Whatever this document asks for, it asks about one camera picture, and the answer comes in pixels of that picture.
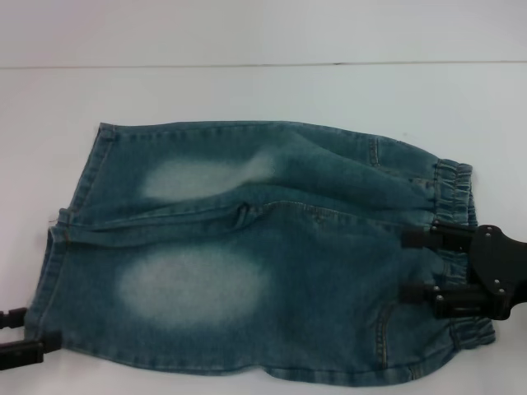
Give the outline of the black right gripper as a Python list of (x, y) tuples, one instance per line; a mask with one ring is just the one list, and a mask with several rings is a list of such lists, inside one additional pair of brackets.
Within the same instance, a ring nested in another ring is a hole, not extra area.
[(507, 320), (514, 307), (526, 302), (526, 243), (511, 239), (495, 225), (481, 225), (475, 233), (471, 226), (455, 224), (408, 228), (401, 234), (401, 246), (469, 251), (470, 273), (477, 279), (444, 286), (404, 283), (404, 304), (427, 304), (436, 318)]

